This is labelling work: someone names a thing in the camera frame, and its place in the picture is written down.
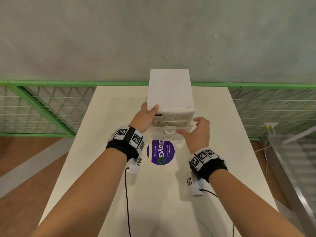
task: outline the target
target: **green metal railing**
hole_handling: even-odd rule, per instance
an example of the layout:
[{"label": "green metal railing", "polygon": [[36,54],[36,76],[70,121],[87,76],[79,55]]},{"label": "green metal railing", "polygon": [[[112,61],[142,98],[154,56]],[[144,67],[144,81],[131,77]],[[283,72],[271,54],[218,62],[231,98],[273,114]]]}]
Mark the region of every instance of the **green metal railing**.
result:
[{"label": "green metal railing", "polygon": [[[0,101],[3,102],[2,108],[4,111],[0,122],[3,123],[2,136],[54,136],[54,137],[74,137],[79,129],[83,116],[90,103],[93,91],[96,86],[148,86],[148,82],[139,81],[34,81],[34,80],[0,80],[0,87],[10,88],[19,98],[19,104],[14,106],[8,104],[8,99],[11,96],[5,94],[0,96]],[[287,125],[280,125],[280,132],[290,131],[297,127],[305,128],[312,124],[316,124],[316,112],[314,114],[313,106],[316,106],[316,98],[314,98],[314,90],[316,84],[273,84],[273,83],[228,83],[228,82],[192,82],[192,86],[204,87],[228,87],[232,98],[235,102],[236,108],[243,121],[249,139],[251,141],[260,141],[260,136],[264,132],[260,124],[263,121],[274,122],[283,121],[284,123],[295,123],[287,128]],[[300,105],[305,103],[305,110],[296,110],[295,105],[291,111],[297,111],[295,116],[300,116],[303,112],[304,118],[292,118],[286,122],[286,118],[277,118],[276,115],[260,116],[259,118],[249,118],[249,112],[252,111],[255,115],[264,115],[267,105],[276,105],[277,103],[288,104],[290,102],[298,103],[299,100],[288,98],[287,90],[293,90],[295,95],[297,93],[304,93],[304,96],[309,96],[314,99],[301,100]],[[278,94],[283,99],[275,99],[274,96]],[[276,113],[284,114],[282,109],[271,110]],[[28,119],[28,115],[39,118],[39,122],[35,125],[34,118]],[[10,130],[23,130],[23,132],[16,132]]]}]

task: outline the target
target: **tabletop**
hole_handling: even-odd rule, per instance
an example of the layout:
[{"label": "tabletop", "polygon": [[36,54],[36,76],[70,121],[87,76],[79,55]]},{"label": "tabletop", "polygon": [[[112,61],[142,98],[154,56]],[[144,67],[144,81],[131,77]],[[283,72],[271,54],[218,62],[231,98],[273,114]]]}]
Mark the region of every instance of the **tabletop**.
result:
[{"label": "tabletop", "polygon": [[[210,148],[225,159],[235,177],[277,210],[228,89],[192,87],[192,93],[195,117],[211,122]],[[148,87],[143,86],[96,88],[41,221],[105,150],[109,136],[129,124],[147,94]],[[151,141],[148,131],[144,136]],[[186,182],[190,153],[184,141],[171,143],[174,156],[167,164],[153,163],[144,148],[139,174],[127,175],[132,236],[232,236],[233,224],[215,196],[190,195]],[[212,191],[206,181],[203,187]],[[124,175],[99,236],[128,236]]]}]

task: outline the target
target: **white wire mesh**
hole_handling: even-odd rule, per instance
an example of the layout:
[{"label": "white wire mesh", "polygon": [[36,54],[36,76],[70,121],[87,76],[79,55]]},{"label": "white wire mesh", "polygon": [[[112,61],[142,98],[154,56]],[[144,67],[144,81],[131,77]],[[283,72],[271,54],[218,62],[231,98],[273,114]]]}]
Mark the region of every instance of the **white wire mesh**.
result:
[{"label": "white wire mesh", "polygon": [[26,87],[38,101],[75,133],[88,109],[95,87]]},{"label": "white wire mesh", "polygon": [[6,86],[0,86],[0,133],[63,134]]},{"label": "white wire mesh", "polygon": [[248,136],[262,136],[266,122],[279,134],[297,134],[316,125],[316,91],[230,89]]}]

